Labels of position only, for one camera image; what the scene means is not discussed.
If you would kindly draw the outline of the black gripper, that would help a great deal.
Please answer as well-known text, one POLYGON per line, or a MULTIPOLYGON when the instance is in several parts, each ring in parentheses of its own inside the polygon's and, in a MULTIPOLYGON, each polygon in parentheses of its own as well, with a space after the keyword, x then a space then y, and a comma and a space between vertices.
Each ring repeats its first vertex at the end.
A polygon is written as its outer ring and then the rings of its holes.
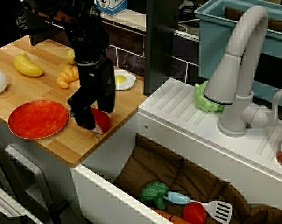
POLYGON ((97 102, 98 109, 112 113, 115 106, 115 74, 113 62, 106 57, 95 63, 75 63, 78 69, 80 88, 68 99, 71 116, 76 123, 92 130, 96 127, 91 105, 97 102))

